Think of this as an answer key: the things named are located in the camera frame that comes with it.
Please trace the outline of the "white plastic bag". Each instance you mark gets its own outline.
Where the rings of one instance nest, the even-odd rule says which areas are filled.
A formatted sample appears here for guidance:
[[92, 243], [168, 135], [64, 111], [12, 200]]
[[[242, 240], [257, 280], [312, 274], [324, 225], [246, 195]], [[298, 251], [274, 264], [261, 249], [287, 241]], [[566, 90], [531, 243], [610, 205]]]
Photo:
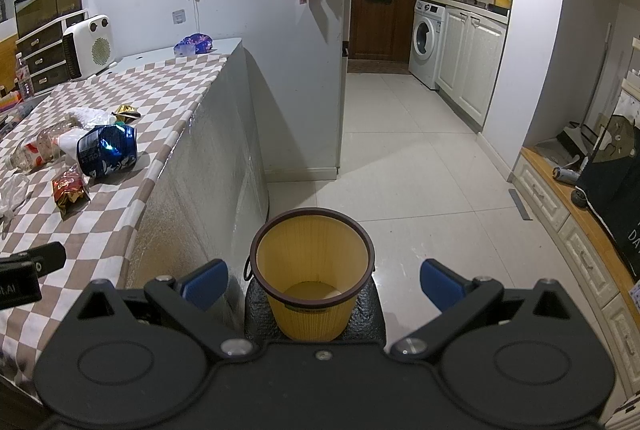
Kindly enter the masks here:
[[6, 238], [15, 210], [26, 200], [29, 178], [24, 174], [9, 176], [0, 188], [1, 238]]

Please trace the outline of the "red snack wrapper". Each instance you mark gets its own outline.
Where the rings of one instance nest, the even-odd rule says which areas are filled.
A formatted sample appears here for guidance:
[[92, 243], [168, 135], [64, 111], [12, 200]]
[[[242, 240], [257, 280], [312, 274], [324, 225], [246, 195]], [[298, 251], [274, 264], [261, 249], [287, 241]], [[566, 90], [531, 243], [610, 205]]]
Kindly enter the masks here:
[[77, 167], [63, 170], [52, 180], [52, 194], [56, 208], [63, 218], [90, 200], [84, 176]]

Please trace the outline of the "clear plastic water bottle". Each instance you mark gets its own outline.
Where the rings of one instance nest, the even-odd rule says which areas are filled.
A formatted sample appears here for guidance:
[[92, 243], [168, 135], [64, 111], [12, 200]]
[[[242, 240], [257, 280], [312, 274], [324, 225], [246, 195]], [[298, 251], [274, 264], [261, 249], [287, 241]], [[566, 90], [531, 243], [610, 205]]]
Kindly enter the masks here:
[[4, 158], [4, 165], [9, 170], [29, 173], [57, 160], [63, 153], [58, 140], [77, 126], [74, 120], [63, 120], [40, 130], [34, 136], [23, 138], [17, 148]]

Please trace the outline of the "crushed blue drink can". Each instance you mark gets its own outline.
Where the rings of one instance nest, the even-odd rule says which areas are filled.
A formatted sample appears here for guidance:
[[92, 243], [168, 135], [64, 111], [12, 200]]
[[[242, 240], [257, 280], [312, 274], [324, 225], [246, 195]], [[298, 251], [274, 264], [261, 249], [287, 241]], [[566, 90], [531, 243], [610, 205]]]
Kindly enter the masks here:
[[128, 124], [108, 124], [93, 128], [77, 142], [81, 172], [99, 180], [132, 168], [138, 159], [137, 132]]

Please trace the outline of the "white paper towel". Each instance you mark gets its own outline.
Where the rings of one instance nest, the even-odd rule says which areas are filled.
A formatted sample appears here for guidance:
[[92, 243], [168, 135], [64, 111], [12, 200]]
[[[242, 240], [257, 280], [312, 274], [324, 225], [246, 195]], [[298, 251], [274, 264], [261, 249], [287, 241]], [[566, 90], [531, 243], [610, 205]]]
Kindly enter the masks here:
[[116, 117], [107, 110], [76, 106], [66, 110], [65, 118], [74, 126], [91, 130], [99, 126], [114, 124]]

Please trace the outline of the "gold foil wrapper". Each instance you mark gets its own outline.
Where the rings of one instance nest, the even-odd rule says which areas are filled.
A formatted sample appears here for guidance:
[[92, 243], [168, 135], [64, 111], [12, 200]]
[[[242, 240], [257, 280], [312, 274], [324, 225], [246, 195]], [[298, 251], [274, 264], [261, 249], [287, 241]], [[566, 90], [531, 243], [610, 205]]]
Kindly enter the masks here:
[[122, 122], [123, 124], [130, 124], [130, 122], [141, 118], [140, 112], [134, 106], [127, 104], [119, 105], [112, 111], [112, 115], [117, 122]]

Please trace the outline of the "checkered beige tablecloth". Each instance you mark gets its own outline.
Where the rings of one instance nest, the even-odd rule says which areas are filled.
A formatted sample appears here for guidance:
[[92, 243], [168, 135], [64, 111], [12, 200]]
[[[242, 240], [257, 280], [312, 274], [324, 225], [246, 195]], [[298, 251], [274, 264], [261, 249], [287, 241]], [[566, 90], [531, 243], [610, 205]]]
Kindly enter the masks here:
[[49, 242], [66, 251], [62, 268], [40, 277], [41, 298], [1, 312], [1, 376], [28, 395], [48, 340], [92, 280], [126, 284], [129, 260], [152, 190], [178, 139], [226, 66], [223, 55], [162, 60], [115, 75], [67, 83], [54, 91], [1, 142], [1, 157], [34, 142], [70, 118], [75, 105], [112, 114], [131, 105], [134, 124], [99, 124], [72, 143], [63, 158], [24, 173], [1, 169], [1, 182], [27, 186], [1, 227], [1, 259]]

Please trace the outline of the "white low drawer cabinet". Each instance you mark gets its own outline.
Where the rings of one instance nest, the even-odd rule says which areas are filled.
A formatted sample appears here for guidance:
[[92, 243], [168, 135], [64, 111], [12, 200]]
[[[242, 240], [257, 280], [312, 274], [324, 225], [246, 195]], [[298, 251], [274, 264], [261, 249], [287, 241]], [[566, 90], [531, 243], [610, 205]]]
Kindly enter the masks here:
[[610, 347], [624, 391], [639, 393], [639, 311], [632, 278], [608, 235], [587, 209], [570, 200], [573, 187], [555, 181], [547, 159], [523, 147], [512, 183], [553, 239]]

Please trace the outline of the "upright small water bottle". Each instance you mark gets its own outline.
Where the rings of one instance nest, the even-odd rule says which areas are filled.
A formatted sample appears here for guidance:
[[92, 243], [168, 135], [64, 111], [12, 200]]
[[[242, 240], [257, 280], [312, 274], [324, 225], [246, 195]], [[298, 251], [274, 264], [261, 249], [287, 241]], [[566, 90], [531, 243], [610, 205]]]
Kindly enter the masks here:
[[32, 77], [30, 76], [28, 64], [24, 61], [21, 52], [15, 54], [15, 78], [22, 99], [26, 101], [32, 98], [35, 94], [32, 86]]

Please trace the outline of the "black drawer cabinet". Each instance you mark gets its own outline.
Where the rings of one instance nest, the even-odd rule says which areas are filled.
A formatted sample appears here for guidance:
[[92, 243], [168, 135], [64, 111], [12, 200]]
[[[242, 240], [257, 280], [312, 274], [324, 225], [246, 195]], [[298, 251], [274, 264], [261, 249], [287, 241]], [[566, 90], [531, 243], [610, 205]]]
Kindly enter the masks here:
[[51, 20], [15, 41], [17, 52], [22, 54], [28, 66], [36, 93], [70, 80], [63, 49], [64, 32], [87, 18], [86, 10], [76, 11]]

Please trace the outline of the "white space heater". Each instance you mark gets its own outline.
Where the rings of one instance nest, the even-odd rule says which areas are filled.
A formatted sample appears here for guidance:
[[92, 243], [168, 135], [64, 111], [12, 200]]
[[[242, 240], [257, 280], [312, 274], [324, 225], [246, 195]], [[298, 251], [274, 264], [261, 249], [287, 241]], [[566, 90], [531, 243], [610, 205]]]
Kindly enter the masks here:
[[65, 29], [62, 47], [68, 75], [72, 80], [102, 72], [114, 60], [111, 20], [96, 15]]

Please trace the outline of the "blue purple plastic bag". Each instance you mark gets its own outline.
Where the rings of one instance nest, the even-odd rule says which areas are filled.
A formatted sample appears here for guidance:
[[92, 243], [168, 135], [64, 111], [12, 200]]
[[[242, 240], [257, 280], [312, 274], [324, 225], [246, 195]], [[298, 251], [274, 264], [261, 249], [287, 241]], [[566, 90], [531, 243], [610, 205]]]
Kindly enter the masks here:
[[174, 46], [175, 57], [207, 54], [214, 49], [214, 40], [208, 34], [190, 34]]

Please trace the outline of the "white washing machine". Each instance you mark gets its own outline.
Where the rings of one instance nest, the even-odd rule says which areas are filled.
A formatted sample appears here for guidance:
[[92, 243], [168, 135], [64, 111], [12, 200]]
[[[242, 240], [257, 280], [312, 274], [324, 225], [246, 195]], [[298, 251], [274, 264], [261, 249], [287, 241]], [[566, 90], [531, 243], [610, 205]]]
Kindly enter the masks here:
[[409, 72], [428, 90], [438, 91], [436, 82], [439, 71], [440, 47], [444, 38], [446, 8], [441, 5], [416, 0], [411, 34]]

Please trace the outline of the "glass fish tank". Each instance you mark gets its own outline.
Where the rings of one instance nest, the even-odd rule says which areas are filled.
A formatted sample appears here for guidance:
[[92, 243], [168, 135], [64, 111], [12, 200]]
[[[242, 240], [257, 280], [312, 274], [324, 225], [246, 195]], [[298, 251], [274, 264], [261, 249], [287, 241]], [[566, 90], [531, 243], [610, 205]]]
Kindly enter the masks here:
[[17, 34], [25, 37], [56, 18], [81, 10], [81, 0], [15, 0]]

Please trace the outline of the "wall power socket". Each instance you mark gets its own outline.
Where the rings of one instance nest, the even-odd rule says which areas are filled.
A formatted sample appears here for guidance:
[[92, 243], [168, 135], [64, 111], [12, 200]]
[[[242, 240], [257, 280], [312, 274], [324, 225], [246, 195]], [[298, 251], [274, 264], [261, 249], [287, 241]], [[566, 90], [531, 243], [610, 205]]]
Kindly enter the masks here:
[[183, 24], [186, 21], [186, 12], [183, 10], [177, 10], [172, 12], [172, 22], [175, 25]]

